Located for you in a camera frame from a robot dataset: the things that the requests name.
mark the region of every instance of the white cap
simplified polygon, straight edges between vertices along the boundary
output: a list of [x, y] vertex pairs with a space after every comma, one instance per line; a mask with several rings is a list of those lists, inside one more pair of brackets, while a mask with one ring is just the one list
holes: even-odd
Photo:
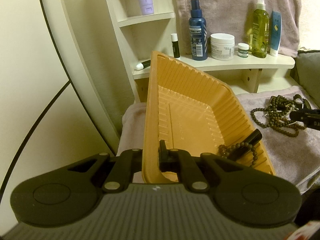
[[136, 65], [136, 70], [142, 70], [143, 69], [143, 64], [139, 63]]
[[171, 41], [178, 41], [178, 35], [176, 33], [171, 33]]
[[211, 43], [232, 44], [235, 43], [235, 37], [227, 33], [214, 33], [210, 35]]
[[265, 10], [266, 9], [266, 4], [264, 3], [264, 0], [258, 0], [257, 9], [261, 9], [261, 10]]
[[271, 55], [271, 56], [273, 56], [273, 57], [278, 57], [278, 54], [279, 54], [279, 51], [278, 51], [278, 50], [275, 50], [275, 49], [270, 48], [270, 55]]
[[153, 4], [141, 6], [142, 15], [153, 14], [155, 10], [153, 8]]
[[238, 49], [249, 50], [249, 45], [246, 43], [238, 43]]

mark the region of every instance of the lavender towel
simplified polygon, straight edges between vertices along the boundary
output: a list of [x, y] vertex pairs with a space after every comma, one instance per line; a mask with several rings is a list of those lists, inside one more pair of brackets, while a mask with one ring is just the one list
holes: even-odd
[[[295, 94], [304, 96], [312, 108], [317, 108], [307, 92], [300, 86], [257, 94], [241, 94], [237, 97], [249, 113], [253, 108], [268, 106], [269, 99], [273, 95], [293, 98]], [[127, 109], [122, 118], [123, 131], [117, 155], [127, 149], [143, 148], [145, 117], [146, 103], [134, 104]], [[262, 112], [257, 112], [256, 117], [265, 121]], [[291, 138], [271, 128], [263, 129], [258, 126], [256, 128], [262, 133], [263, 143], [277, 176], [296, 185], [301, 193], [310, 188], [311, 185], [308, 182], [320, 171], [320, 131], [301, 130], [296, 138]], [[134, 182], [143, 183], [141, 173], [135, 174]]]
[[[229, 33], [236, 44], [249, 43], [253, 11], [257, 0], [199, 0], [203, 17], [207, 21], [208, 37], [212, 33]], [[190, 0], [176, 0], [179, 46], [182, 54], [190, 54], [189, 26]], [[301, 0], [265, 0], [266, 10], [282, 13], [282, 37], [279, 53], [296, 57], [299, 45], [299, 16]]]

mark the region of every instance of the white jar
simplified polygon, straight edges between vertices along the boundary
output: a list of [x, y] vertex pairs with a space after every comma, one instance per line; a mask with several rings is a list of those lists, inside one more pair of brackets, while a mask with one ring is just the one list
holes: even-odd
[[211, 34], [211, 56], [218, 60], [231, 60], [235, 52], [235, 37], [227, 33]]

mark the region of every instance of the white lip balm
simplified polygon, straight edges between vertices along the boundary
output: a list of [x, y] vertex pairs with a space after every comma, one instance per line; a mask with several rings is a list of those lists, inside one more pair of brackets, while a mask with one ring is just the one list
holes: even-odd
[[136, 70], [137, 71], [142, 70], [144, 68], [150, 67], [150, 65], [151, 65], [151, 60], [146, 60], [144, 62], [138, 63], [136, 65]]
[[172, 42], [172, 50], [173, 56], [180, 60], [180, 51], [179, 51], [179, 43], [178, 43], [178, 35], [176, 33], [171, 34], [171, 42]]

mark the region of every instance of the orange plastic tray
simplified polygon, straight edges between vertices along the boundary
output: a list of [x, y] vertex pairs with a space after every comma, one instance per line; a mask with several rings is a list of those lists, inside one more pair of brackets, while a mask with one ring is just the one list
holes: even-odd
[[[159, 170], [159, 140], [167, 149], [218, 153], [218, 146], [243, 141], [255, 130], [231, 88], [222, 81], [158, 51], [152, 52], [142, 176], [146, 183], [177, 181]], [[263, 143], [256, 145], [255, 169], [275, 174]], [[250, 166], [252, 154], [238, 163]]]

